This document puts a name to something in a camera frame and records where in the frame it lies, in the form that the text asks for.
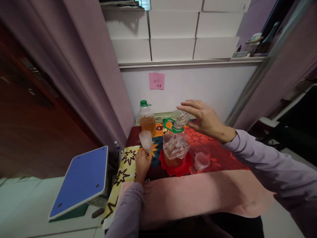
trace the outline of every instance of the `hand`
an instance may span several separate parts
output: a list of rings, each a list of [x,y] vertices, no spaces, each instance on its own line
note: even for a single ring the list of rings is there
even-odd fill
[[[188,122],[188,126],[195,131],[218,140],[220,143],[228,143],[237,135],[235,129],[223,125],[215,111],[200,100],[186,100],[177,109],[188,112],[197,118],[197,122]]]
[[[136,178],[134,182],[139,182],[140,184],[144,184],[144,180],[146,177],[146,174],[150,168],[152,162],[152,155],[149,155],[149,159],[145,156],[145,151],[140,150],[135,155],[135,168],[136,168]]]

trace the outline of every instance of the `small water bottle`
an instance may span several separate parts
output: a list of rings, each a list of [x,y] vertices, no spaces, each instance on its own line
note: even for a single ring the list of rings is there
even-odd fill
[[[120,152],[120,154],[123,154],[123,150],[121,149],[120,145],[118,144],[117,141],[115,141],[115,144],[116,144],[116,149],[118,152]]]

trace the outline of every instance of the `pink curtain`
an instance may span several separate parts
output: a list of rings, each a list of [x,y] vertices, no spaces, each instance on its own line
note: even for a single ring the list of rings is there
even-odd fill
[[[317,67],[317,2],[295,26],[277,58],[240,113],[234,128],[249,130]]]
[[[104,145],[134,117],[98,0],[1,1],[0,16]]]

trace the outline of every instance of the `bottle of orange liquid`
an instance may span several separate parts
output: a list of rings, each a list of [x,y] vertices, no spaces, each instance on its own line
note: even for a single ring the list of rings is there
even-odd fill
[[[156,123],[154,119],[154,112],[150,109],[151,104],[148,104],[146,100],[140,101],[140,111],[138,113],[139,123],[141,130],[149,130],[152,137],[155,136]]]

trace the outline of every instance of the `purple sleeve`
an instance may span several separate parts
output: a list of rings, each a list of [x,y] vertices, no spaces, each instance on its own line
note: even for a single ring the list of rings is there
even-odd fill
[[[143,202],[143,186],[135,182],[125,191],[105,238],[138,237]]]
[[[317,237],[317,171],[255,141],[242,130],[224,148],[247,165],[261,184],[290,212],[305,237]]]

